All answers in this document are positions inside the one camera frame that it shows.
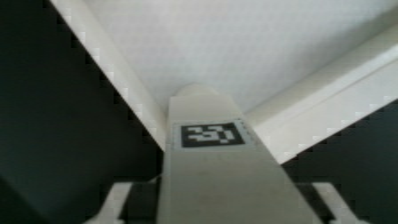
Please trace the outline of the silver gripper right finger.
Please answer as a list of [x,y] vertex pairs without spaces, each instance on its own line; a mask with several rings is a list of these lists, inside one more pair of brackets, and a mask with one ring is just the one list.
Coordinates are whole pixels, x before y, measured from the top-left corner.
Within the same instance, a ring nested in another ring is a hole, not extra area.
[[356,217],[330,182],[294,184],[323,224],[371,224]]

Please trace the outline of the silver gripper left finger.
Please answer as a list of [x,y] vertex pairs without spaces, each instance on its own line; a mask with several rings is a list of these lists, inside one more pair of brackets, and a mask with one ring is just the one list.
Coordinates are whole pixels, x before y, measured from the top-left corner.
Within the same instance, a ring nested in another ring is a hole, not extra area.
[[154,224],[157,178],[115,182],[93,216],[81,224]]

